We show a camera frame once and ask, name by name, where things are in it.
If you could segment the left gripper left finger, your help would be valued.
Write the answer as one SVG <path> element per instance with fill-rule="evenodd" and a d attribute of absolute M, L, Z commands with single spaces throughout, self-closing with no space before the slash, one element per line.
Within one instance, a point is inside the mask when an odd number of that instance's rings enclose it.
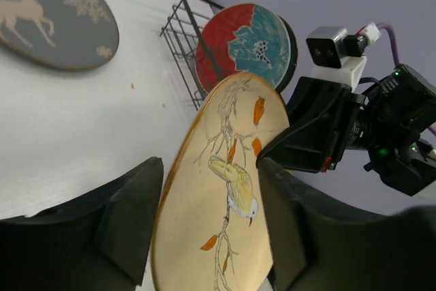
<path fill-rule="evenodd" d="M 135 290 L 164 179 L 150 157 L 60 205 L 1 221 L 2 290 Z"/>

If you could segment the orange woven basket plate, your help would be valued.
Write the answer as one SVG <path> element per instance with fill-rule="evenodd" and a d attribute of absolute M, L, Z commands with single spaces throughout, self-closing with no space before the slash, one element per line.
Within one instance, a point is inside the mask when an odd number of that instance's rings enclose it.
<path fill-rule="evenodd" d="M 298 45 L 297 39 L 294 34 L 294 31 L 290 27 L 289 23 L 283 18 L 280 17 L 283 24 L 285 25 L 288 37 L 290 39 L 290 60 L 287 71 L 280 82 L 280 85 L 277 87 L 277 91 L 279 93 L 283 92 L 285 88 L 290 84 L 292 78 L 294 77 L 294 73 L 296 71 L 297 63 L 298 63 Z"/>

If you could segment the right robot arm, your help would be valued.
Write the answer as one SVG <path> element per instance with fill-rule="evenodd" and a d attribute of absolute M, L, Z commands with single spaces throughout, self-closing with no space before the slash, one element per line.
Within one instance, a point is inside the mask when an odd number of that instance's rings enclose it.
<path fill-rule="evenodd" d="M 286 169 L 333 170 L 346 150 L 366 151 L 366 171 L 414 196 L 435 181 L 435 149 L 421 137 L 435 122 L 435 88 L 400 64 L 361 94 L 302 77 L 286 106 L 290 126 L 260 152 Z"/>

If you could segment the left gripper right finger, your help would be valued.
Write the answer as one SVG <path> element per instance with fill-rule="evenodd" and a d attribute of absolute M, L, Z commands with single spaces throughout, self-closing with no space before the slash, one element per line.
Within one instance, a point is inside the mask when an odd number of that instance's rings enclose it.
<path fill-rule="evenodd" d="M 435 207 L 380 215 L 257 162 L 278 290 L 434 290 Z"/>

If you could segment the beige bird branch plate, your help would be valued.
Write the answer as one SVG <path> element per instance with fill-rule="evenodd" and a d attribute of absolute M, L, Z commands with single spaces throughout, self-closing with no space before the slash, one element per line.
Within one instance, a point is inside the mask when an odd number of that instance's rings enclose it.
<path fill-rule="evenodd" d="M 206 97 L 168 173 L 151 246 L 156 290 L 259 290 L 273 260 L 256 160 L 289 126 L 281 96 L 239 73 Z"/>

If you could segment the red and teal floral plate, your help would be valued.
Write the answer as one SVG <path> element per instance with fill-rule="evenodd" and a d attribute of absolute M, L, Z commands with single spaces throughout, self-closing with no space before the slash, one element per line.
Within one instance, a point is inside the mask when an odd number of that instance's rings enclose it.
<path fill-rule="evenodd" d="M 240 72 L 253 73 L 277 90 L 290 60 L 290 39 L 280 15 L 254 3 L 233 5 L 206 23 L 202 37 L 217 52 L 224 78 Z M 198 78 L 210 92 L 221 80 L 201 48 L 196 55 Z"/>

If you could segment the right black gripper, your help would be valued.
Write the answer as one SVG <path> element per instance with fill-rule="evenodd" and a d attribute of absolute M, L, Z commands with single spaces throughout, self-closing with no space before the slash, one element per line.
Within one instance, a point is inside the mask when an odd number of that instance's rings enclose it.
<path fill-rule="evenodd" d="M 321 172 L 344 150 L 363 150 L 364 170 L 403 194 L 414 196 L 435 181 L 433 146 L 421 138 L 435 123 L 435 87 L 408 65 L 361 94 L 302 77 L 286 110 L 290 126 L 263 147 L 256 166 L 269 158 L 286 169 Z"/>

